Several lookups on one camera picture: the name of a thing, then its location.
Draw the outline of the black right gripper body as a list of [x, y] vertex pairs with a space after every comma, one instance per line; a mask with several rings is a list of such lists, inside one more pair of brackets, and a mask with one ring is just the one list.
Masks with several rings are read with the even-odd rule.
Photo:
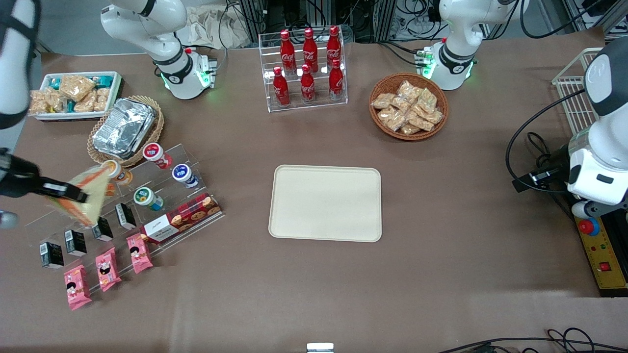
[[27, 194], [37, 194], [41, 187], [40, 168], [26, 159], [17, 156], [0, 157], [0, 194], [10, 198], [20, 198]]

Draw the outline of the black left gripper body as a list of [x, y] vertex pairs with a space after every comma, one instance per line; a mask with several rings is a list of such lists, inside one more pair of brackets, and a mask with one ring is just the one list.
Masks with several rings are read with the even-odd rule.
[[567, 192], [569, 157], [539, 157], [539, 170], [540, 188]]

